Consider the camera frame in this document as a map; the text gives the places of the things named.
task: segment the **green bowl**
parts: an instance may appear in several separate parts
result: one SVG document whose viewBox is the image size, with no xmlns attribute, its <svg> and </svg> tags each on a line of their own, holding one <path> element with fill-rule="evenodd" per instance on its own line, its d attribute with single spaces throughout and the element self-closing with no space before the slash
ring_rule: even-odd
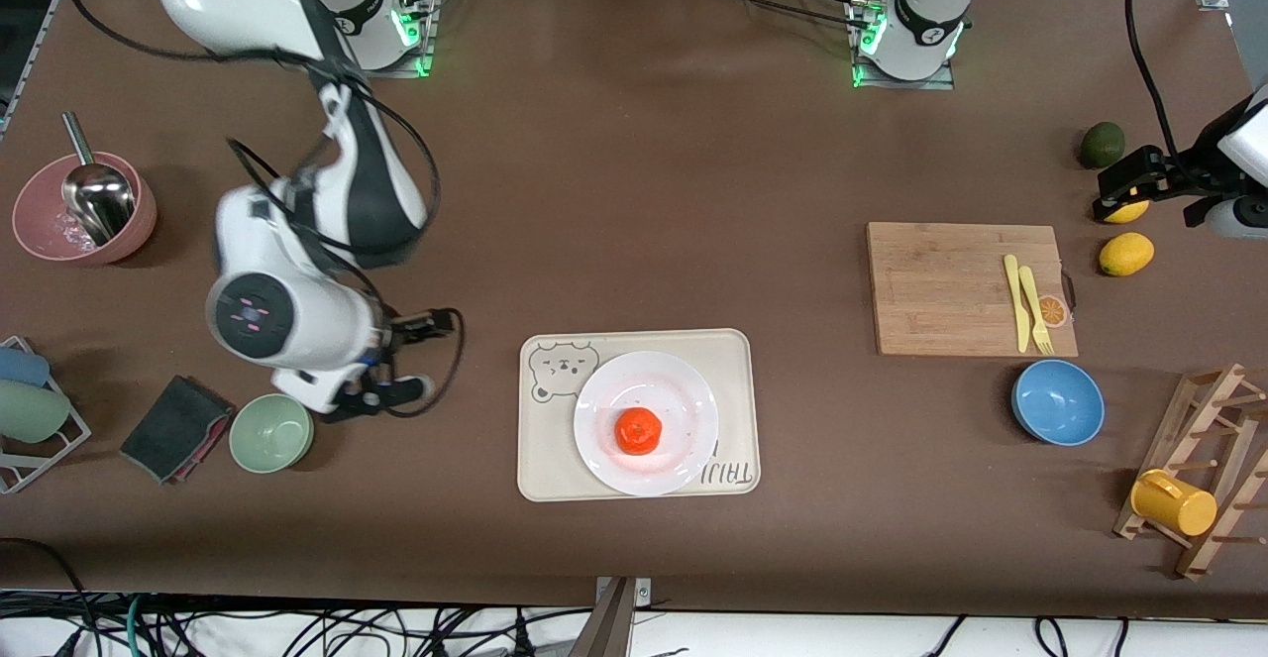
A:
<svg viewBox="0 0 1268 657">
<path fill-rule="evenodd" d="M 313 420 L 299 401 L 265 394 L 242 407 L 230 429 L 230 453 L 255 474 L 280 472 L 294 464 L 313 441 Z"/>
</svg>

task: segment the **fork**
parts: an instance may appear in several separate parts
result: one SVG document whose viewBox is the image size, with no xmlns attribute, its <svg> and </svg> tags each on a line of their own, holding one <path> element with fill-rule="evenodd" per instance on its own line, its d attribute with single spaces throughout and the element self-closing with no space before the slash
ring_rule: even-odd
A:
<svg viewBox="0 0 1268 657">
<path fill-rule="evenodd" d="M 1022 280 L 1022 290 L 1026 292 L 1026 299 L 1031 306 L 1031 313 L 1035 316 L 1035 327 L 1031 328 L 1031 336 L 1035 339 L 1035 346 L 1044 355 L 1056 355 L 1052 350 L 1052 340 L 1047 335 L 1047 326 L 1044 323 L 1044 312 L 1038 306 L 1038 290 L 1035 288 L 1035 273 L 1030 270 L 1028 265 L 1023 265 L 1018 269 L 1018 274 Z"/>
</svg>

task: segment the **folded cloth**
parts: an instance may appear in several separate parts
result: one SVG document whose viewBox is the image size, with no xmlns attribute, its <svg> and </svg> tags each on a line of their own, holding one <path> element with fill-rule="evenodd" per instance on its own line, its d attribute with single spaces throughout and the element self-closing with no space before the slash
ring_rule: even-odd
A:
<svg viewBox="0 0 1268 657">
<path fill-rule="evenodd" d="M 202 459 L 223 434 L 233 406 L 198 387 L 189 378 L 172 377 L 145 419 L 123 441 L 119 453 L 157 482 L 175 477 L 191 460 Z M 184 479 L 189 471 L 181 473 Z"/>
</svg>

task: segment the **yellow mug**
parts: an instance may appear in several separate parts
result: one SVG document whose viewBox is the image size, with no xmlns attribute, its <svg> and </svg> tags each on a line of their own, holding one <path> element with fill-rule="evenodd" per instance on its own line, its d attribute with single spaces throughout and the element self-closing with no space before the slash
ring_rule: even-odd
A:
<svg viewBox="0 0 1268 657">
<path fill-rule="evenodd" d="M 1184 535 L 1200 535 L 1215 523 L 1215 497 L 1201 488 L 1150 469 L 1131 487 L 1131 509 Z"/>
</svg>

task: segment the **white floor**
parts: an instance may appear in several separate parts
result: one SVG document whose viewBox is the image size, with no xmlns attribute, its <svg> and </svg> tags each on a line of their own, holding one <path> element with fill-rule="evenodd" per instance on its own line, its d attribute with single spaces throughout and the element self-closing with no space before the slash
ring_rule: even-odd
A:
<svg viewBox="0 0 1268 657">
<path fill-rule="evenodd" d="M 531 610 L 526 615 L 544 610 Z M 372 614 L 363 614 L 368 619 Z M 411 629 L 427 629 L 431 610 L 404 613 Z M 510 609 L 484 610 L 463 624 L 464 630 L 502 629 L 512 624 Z M 534 644 L 566 642 L 581 632 L 586 615 L 543 620 L 529 627 Z M 309 618 L 276 616 L 262 620 L 205 618 L 195 621 L 190 639 L 208 657 L 279 657 Z M 635 620 L 630 657 L 922 657 L 932 652 L 951 618 L 851 616 L 851 615 L 753 615 L 706 613 L 642 613 Z M 380 621 L 396 625 L 394 618 Z M 1115 620 L 1060 620 L 1070 657 L 1111 657 L 1120 624 Z M 0 656 L 37 657 L 56 652 L 70 635 L 67 623 L 44 619 L 0 620 Z M 350 632 L 340 628 L 335 635 Z M 344 657 L 393 657 L 412 653 L 418 641 L 403 644 L 399 637 L 354 639 L 340 649 Z M 1056 649 L 1055 639 L 1049 638 Z M 456 657 L 476 641 L 446 641 Z M 108 642 L 108 657 L 128 657 L 122 646 Z M 476 654 L 493 657 L 510 647 L 500 639 Z M 304 657 L 320 657 L 321 643 Z M 80 639 L 76 656 L 95 656 L 89 637 Z M 1122 657 L 1264 657 L 1268 654 L 1268 625 L 1132 621 Z M 943 657 L 1045 657 L 1028 619 L 969 618 Z"/>
</svg>

